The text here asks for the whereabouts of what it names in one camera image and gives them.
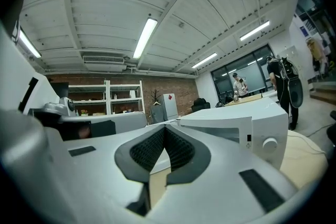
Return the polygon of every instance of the white shelf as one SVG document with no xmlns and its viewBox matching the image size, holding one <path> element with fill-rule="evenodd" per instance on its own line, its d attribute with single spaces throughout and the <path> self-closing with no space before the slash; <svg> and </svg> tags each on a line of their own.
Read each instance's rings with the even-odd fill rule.
<svg viewBox="0 0 336 224">
<path fill-rule="evenodd" d="M 124 98 L 124 99 L 111 99 L 111 103 L 137 103 L 141 100 L 141 97 L 137 98 Z"/>
<path fill-rule="evenodd" d="M 105 92 L 106 85 L 69 85 L 69 92 Z"/>
<path fill-rule="evenodd" d="M 95 104 L 106 104 L 106 100 L 82 100 L 73 101 L 75 105 L 95 105 Z"/>
<path fill-rule="evenodd" d="M 137 91 L 137 98 L 111 99 L 113 92 L 116 91 Z M 69 93 L 89 93 L 101 92 L 102 98 L 106 100 L 82 100 L 73 101 L 76 106 L 81 105 L 106 105 L 106 115 L 112 114 L 113 104 L 117 103 L 138 103 L 139 109 L 145 113 L 142 81 L 139 84 L 110 84 L 109 80 L 105 80 L 104 84 L 100 85 L 69 85 Z"/>
<path fill-rule="evenodd" d="M 110 85 L 111 91 L 131 91 L 140 88 L 140 84 L 113 84 Z"/>
</svg>

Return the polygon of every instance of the white ceiling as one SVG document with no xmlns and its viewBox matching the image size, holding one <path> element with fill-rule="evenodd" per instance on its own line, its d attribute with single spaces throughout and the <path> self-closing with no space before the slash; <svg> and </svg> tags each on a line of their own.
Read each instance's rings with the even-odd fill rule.
<svg viewBox="0 0 336 224">
<path fill-rule="evenodd" d="M 213 52 L 218 56 L 199 67 L 243 54 L 289 26 L 297 0 L 25 0 L 23 31 L 42 58 L 37 71 L 88 72 L 82 55 L 130 57 L 140 70 L 193 73 L 194 63 Z M 132 59 L 148 17 L 157 30 L 139 60 Z M 270 20 L 266 33 L 239 37 Z"/>
</svg>

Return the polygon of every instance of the shelving unit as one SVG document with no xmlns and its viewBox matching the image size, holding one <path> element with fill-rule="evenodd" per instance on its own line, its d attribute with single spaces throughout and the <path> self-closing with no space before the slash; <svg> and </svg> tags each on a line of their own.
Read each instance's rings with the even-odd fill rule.
<svg viewBox="0 0 336 224">
<path fill-rule="evenodd" d="M 139 84 L 110 84 L 109 98 L 110 98 L 110 112 L 113 112 L 113 104 L 137 103 L 138 110 L 145 113 L 142 81 Z M 118 98 L 114 99 L 114 92 L 129 92 L 135 91 L 135 98 Z"/>
<path fill-rule="evenodd" d="M 134 90 L 136 93 L 135 98 L 119 98 L 113 99 L 115 92 L 129 92 Z M 69 85 L 69 94 L 87 94 L 87 93 L 102 93 L 101 100 L 74 100 L 76 106 L 88 105 L 105 105 L 106 115 L 112 114 L 113 105 L 137 103 L 138 110 L 145 113 L 142 81 L 139 84 L 110 84 L 109 80 L 105 80 L 104 84 L 99 85 Z"/>
</svg>

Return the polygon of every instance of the glass partition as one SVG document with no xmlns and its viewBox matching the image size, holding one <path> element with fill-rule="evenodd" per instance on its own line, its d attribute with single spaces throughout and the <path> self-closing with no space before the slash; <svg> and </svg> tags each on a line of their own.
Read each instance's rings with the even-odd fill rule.
<svg viewBox="0 0 336 224">
<path fill-rule="evenodd" d="M 235 83 L 233 73 L 237 73 L 239 78 L 246 81 L 250 95 L 271 90 L 272 85 L 267 72 L 266 58 L 272 55 L 272 51 L 266 45 L 214 70 L 212 76 L 218 98 L 226 103 L 226 100 L 230 100 L 230 97 L 233 96 L 233 85 Z"/>
</svg>

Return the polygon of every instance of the white refrigerator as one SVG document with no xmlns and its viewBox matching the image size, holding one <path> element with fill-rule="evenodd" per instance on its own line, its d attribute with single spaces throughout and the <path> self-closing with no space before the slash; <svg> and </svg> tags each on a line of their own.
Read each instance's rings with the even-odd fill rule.
<svg viewBox="0 0 336 224">
<path fill-rule="evenodd" d="M 176 99 L 174 93 L 163 94 L 159 97 L 159 102 L 163 108 L 163 117 L 165 121 L 178 118 Z"/>
</svg>

